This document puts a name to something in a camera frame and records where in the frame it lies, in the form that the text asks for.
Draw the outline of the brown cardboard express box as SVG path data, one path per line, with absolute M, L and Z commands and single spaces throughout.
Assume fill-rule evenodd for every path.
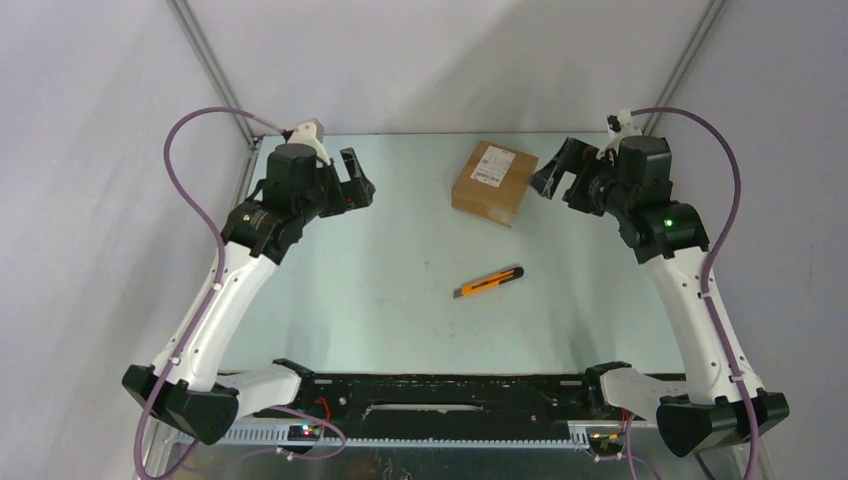
M 451 206 L 511 228 L 538 161 L 529 153 L 479 142 L 452 186 Z

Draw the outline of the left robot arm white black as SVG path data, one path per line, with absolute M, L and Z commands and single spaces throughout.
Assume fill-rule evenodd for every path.
M 228 215 L 223 257 L 197 305 L 151 365 L 131 365 L 124 374 L 123 387 L 140 405 L 152 405 L 153 418 L 213 445 L 236 420 L 274 406 L 297 417 L 312 411 L 316 390 L 302 380 L 307 369 L 288 360 L 235 374 L 219 366 L 248 307 L 305 227 L 372 204 L 376 189 L 355 150 L 340 156 L 346 181 L 307 145 L 284 143 L 269 154 L 265 177 Z

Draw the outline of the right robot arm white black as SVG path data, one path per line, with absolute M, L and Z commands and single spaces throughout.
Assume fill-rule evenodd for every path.
M 624 243 L 648 273 L 664 304 L 685 379 L 665 383 L 624 362 L 587 370 L 585 411 L 606 418 L 619 407 L 658 427 L 678 457 L 739 445 L 785 420 L 784 394 L 768 392 L 726 317 L 715 277 L 703 273 L 709 237 L 696 209 L 672 199 L 668 142 L 629 136 L 606 151 L 567 138 L 534 173 L 530 187 L 552 198 L 565 173 L 575 179 L 563 200 L 573 210 L 618 222 Z

